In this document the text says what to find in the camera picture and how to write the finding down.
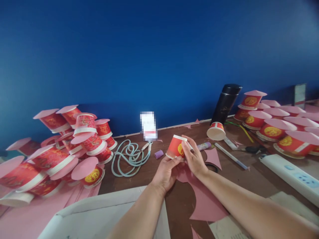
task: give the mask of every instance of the power strip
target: power strip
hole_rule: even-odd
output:
[[[260,158],[260,161],[305,198],[319,207],[319,181],[278,154]]]

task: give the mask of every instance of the white cardboard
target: white cardboard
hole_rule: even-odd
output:
[[[83,199],[59,211],[38,239],[105,239],[120,218],[131,208],[146,186]],[[155,239],[170,239],[165,201]]]

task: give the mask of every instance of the blue wall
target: blue wall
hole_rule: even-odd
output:
[[[140,130],[140,111],[155,111],[158,127],[208,119],[225,83],[281,103],[293,84],[318,93],[318,12],[308,1],[7,2],[0,148],[52,136],[32,117],[66,105],[110,118],[120,135]]]

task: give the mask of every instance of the wooden table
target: wooden table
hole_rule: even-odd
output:
[[[174,134],[187,135],[195,140],[197,144],[204,142],[214,141],[207,138],[206,131],[209,127],[208,122],[195,124],[191,126],[191,129],[186,127],[169,128],[158,131],[158,139],[163,140],[154,141],[152,145],[152,153],[148,162],[143,165],[137,175],[131,178],[117,178],[111,172],[111,163],[105,165],[106,175],[102,181],[102,185],[99,194],[106,194],[110,192],[120,191],[124,189],[139,187],[147,185],[153,179],[160,159],[156,159],[154,153],[163,150],[165,153],[168,149],[169,143]],[[225,125],[226,135],[229,139],[236,140],[245,146],[258,146],[257,142],[251,143],[247,136],[244,134],[241,128],[227,124]],[[139,147],[145,145],[143,135],[133,135],[129,137],[118,138],[118,143],[123,142],[126,139],[130,139],[132,142],[138,143]],[[250,171],[244,171],[238,164],[226,156],[222,151],[218,150],[218,156],[222,166],[222,171],[219,174],[229,179],[230,181],[238,184],[239,186],[254,192],[262,197],[272,196],[280,191],[284,191],[289,195],[293,195],[300,202],[306,205],[310,210],[319,215],[319,208],[313,205],[305,197],[299,194],[295,189],[289,186],[285,181],[278,177],[275,173],[269,170],[263,165],[256,155],[249,154],[243,151],[232,151],[224,141],[218,142],[226,150],[231,152],[237,159],[243,162],[246,166],[250,166]],[[202,151],[204,160],[207,159],[207,155]],[[305,172],[311,174],[313,177],[319,179],[319,157],[311,156],[310,160],[296,160],[283,156],[296,166],[300,167]],[[121,161],[121,169],[130,169],[124,160]],[[206,221],[190,220],[190,216],[194,211],[196,205],[195,194],[192,187],[188,183],[181,183],[177,181],[170,192],[165,197],[168,223],[170,236],[172,239],[192,239],[192,231],[190,225],[196,230],[196,232],[203,238],[214,238],[208,223]]]

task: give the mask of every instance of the white pen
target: white pen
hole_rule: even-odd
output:
[[[243,164],[241,161],[239,161],[237,158],[232,156],[227,150],[225,150],[222,146],[220,146],[218,143],[215,143],[215,146],[219,148],[221,151],[223,151],[228,157],[230,157],[232,160],[234,160],[238,165],[240,165],[243,169],[248,169],[245,164]]]

